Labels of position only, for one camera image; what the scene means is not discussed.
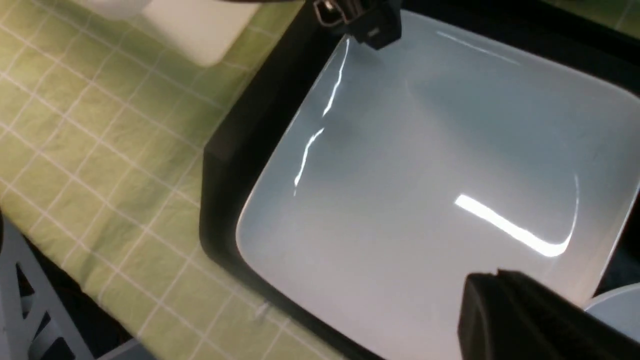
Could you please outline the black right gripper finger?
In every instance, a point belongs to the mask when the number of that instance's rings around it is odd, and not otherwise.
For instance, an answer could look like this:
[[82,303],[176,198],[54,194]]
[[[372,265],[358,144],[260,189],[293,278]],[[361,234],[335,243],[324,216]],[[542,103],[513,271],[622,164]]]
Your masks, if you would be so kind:
[[469,273],[457,326],[464,360],[637,360],[637,341],[520,271]]

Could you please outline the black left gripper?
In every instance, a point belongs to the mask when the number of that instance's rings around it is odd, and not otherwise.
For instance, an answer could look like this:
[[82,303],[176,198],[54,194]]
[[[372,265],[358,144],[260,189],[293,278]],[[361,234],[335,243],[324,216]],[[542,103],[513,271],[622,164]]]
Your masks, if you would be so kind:
[[401,0],[314,0],[318,23],[381,50],[402,38]]

